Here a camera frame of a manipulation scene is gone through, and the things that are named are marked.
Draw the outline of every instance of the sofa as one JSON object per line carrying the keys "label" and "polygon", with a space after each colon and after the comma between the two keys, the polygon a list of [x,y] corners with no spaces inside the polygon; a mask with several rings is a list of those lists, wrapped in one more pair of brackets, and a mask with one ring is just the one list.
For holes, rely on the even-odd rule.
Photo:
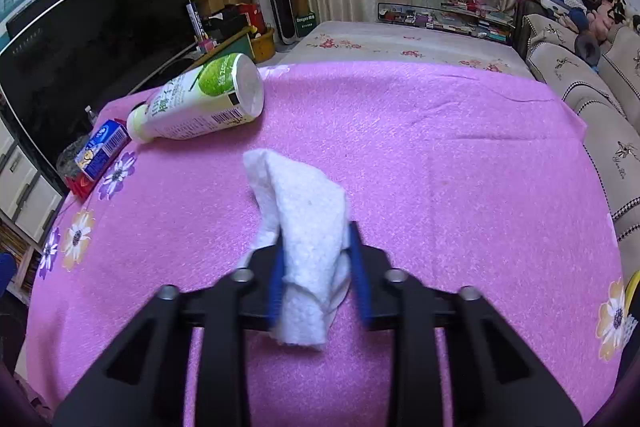
{"label": "sofa", "polygon": [[626,285],[640,270],[640,36],[614,26],[600,47],[597,72],[574,54],[575,37],[529,9],[514,47],[535,78],[588,126],[584,148],[609,204]]}

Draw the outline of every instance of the blue chair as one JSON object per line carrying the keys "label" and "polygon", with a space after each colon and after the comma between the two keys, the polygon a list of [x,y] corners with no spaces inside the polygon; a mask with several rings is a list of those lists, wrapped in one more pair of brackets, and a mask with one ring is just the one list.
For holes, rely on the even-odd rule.
{"label": "blue chair", "polygon": [[10,253],[0,253],[0,297],[17,271],[14,256]]}

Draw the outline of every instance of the blue box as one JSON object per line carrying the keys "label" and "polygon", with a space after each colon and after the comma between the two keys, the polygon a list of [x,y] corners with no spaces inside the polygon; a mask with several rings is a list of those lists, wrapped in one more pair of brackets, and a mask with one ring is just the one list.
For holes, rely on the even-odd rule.
{"label": "blue box", "polygon": [[95,182],[129,142],[124,124],[107,120],[76,156],[76,164]]}

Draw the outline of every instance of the pink tablecloth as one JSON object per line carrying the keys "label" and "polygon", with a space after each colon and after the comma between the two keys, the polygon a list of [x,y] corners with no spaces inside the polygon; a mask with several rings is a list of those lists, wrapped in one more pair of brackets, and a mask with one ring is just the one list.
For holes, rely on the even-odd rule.
{"label": "pink tablecloth", "polygon": [[[479,287],[588,420],[616,378],[619,352],[601,359],[595,332],[621,269],[584,124],[544,84],[470,68],[352,62],[262,73],[259,120],[130,144],[122,182],[64,204],[57,256],[31,299],[34,388],[55,406],[159,285],[200,288],[236,265],[259,218],[241,155],[267,147],[344,186],[365,241],[395,266],[448,291]],[[110,103],[100,120],[125,118],[147,96]],[[70,227],[76,245],[65,240]],[[390,338],[361,328],[351,296],[322,353],[255,334],[247,363],[257,426],[384,425]]]}

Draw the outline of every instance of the sofa cushion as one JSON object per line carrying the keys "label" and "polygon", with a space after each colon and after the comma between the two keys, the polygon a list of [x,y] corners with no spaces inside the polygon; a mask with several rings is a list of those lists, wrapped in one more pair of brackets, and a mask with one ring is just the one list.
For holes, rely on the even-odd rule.
{"label": "sofa cushion", "polygon": [[611,48],[600,58],[598,72],[620,101],[627,120],[640,130],[640,36],[618,26],[610,38]]}
{"label": "sofa cushion", "polygon": [[527,58],[527,66],[540,82],[547,84],[574,111],[578,102],[593,95],[604,99],[622,116],[620,103],[604,81],[581,58],[550,42],[537,44]]}
{"label": "sofa cushion", "polygon": [[628,27],[628,26],[625,26],[622,23],[614,24],[609,30],[609,34],[607,35],[607,40],[605,42],[608,42],[609,44],[613,44],[616,41],[616,36],[618,35],[620,28],[625,28],[625,27]]}
{"label": "sofa cushion", "polygon": [[527,15],[524,19],[531,28],[529,51],[539,42],[551,42],[571,52],[574,51],[575,38],[577,35],[569,28],[565,28],[556,21],[543,17],[542,15]]}
{"label": "sofa cushion", "polygon": [[584,148],[600,178],[620,237],[640,223],[640,136],[607,103],[585,99],[576,113],[588,126]]}

